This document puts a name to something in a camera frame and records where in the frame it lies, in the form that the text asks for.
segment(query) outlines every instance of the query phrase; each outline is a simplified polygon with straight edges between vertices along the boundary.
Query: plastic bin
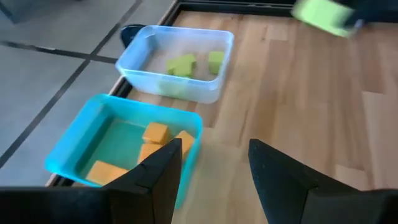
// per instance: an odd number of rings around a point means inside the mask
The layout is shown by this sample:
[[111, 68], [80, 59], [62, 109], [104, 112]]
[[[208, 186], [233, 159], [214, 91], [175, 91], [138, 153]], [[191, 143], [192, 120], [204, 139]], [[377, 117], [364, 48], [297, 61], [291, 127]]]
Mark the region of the plastic bin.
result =
[[168, 125], [174, 136], [186, 130], [195, 137], [183, 164], [175, 204], [178, 208], [187, 193], [200, 151], [202, 120], [192, 112], [96, 95], [87, 101], [47, 156], [45, 168], [82, 184], [100, 187], [85, 179], [94, 162], [101, 160], [127, 170], [135, 168], [142, 135], [150, 122]]
[[[146, 26], [120, 56], [116, 68], [139, 91], [213, 103], [223, 87], [233, 40], [232, 33], [222, 30]], [[217, 76], [208, 71], [207, 56], [211, 51], [223, 51], [225, 55]], [[194, 77], [168, 75], [166, 61], [184, 54], [197, 57]]]

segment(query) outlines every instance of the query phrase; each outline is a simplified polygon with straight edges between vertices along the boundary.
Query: black floor trim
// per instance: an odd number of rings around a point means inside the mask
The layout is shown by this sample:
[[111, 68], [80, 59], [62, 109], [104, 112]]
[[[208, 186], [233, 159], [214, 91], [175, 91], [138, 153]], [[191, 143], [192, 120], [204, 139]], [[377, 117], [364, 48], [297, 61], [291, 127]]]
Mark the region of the black floor trim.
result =
[[57, 50], [57, 49], [46, 49], [35, 47], [33, 45], [23, 45], [16, 44], [12, 42], [1, 42], [3, 45], [8, 45], [9, 47], [17, 47], [20, 49], [26, 50], [35, 50], [39, 52], [46, 52], [50, 54], [64, 54], [69, 57], [78, 57], [83, 58], [85, 61], [73, 72], [73, 74], [69, 77], [69, 79], [61, 86], [61, 88], [51, 97], [50, 101], [40, 110], [40, 112], [36, 115], [36, 117], [30, 122], [30, 124], [25, 128], [25, 130], [18, 136], [18, 138], [8, 147], [8, 149], [4, 152], [4, 154], [0, 157], [0, 169], [6, 164], [6, 162], [11, 158], [11, 156], [19, 149], [22, 143], [28, 138], [28, 136], [32, 133], [32, 131], [39, 125], [39, 123], [45, 118], [47, 113], [53, 108], [53, 106], [58, 102], [61, 96], [69, 89], [69, 87], [73, 84], [73, 82], [79, 77], [79, 75], [84, 71], [84, 69], [88, 66], [88, 64], [92, 60], [103, 61], [106, 63], [113, 63], [116, 60], [114, 58], [108, 58], [103, 56], [97, 56], [96, 54], [100, 52], [100, 50], [105, 46], [105, 44], [109, 41], [109, 39], [118, 31], [118, 29], [131, 17], [134, 11], [138, 8], [138, 6], [142, 3], [142, 0], [136, 0], [134, 4], [127, 10], [126, 13], [120, 18], [118, 23], [108, 32], [105, 38], [95, 47], [95, 49], [90, 53], [82, 54], [77, 52], [68, 52], [65, 50]]

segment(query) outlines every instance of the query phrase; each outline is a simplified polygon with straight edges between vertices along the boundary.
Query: orange foam cube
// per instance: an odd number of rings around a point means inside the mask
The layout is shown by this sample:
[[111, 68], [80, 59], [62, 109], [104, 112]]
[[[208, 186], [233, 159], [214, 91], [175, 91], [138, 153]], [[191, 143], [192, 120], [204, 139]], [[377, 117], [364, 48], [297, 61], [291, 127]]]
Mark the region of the orange foam cube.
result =
[[192, 137], [192, 135], [188, 134], [186, 131], [181, 131], [174, 138], [180, 138], [182, 140], [182, 158], [185, 159], [193, 145], [193, 142], [195, 141], [195, 138]]
[[86, 179], [96, 184], [106, 185], [127, 172], [128, 170], [107, 164], [106, 162], [95, 161]]
[[161, 147], [163, 147], [163, 145], [161, 144], [143, 144], [141, 146], [141, 152], [139, 153], [137, 163], [141, 163], [144, 159], [146, 159], [152, 153], [156, 152]]
[[145, 143], [166, 144], [170, 138], [169, 127], [164, 124], [150, 123], [142, 136]]

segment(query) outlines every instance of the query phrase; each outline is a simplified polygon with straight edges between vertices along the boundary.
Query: wooden floor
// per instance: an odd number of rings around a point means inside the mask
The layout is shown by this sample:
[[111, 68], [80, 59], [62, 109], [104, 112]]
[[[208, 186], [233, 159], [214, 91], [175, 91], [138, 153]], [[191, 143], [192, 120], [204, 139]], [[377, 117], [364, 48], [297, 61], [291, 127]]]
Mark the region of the wooden floor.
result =
[[294, 19], [182, 12], [176, 26], [230, 30], [233, 56], [212, 105], [133, 91], [194, 111], [202, 153], [173, 223], [265, 223], [249, 170], [250, 138], [361, 190], [398, 188], [398, 25], [351, 39]]

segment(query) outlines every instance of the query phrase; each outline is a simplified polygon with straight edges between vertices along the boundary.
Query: gray tile floor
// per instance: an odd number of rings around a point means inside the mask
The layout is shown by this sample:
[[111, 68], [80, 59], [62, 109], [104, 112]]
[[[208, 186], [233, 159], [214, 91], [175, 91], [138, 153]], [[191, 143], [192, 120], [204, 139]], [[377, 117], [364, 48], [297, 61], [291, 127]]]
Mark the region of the gray tile floor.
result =
[[[156, 24], [172, 0], [36, 2], [24, 22], [11, 24], [0, 16], [0, 41], [90, 54], [134, 4], [125, 24]], [[118, 36], [117, 31], [98, 55], [117, 58], [123, 52]], [[85, 60], [1, 44], [0, 57], [2, 156]], [[0, 168], [0, 185], [44, 185], [50, 177], [44, 169], [46, 155], [85, 101], [110, 91], [118, 78], [113, 64], [90, 61]]]

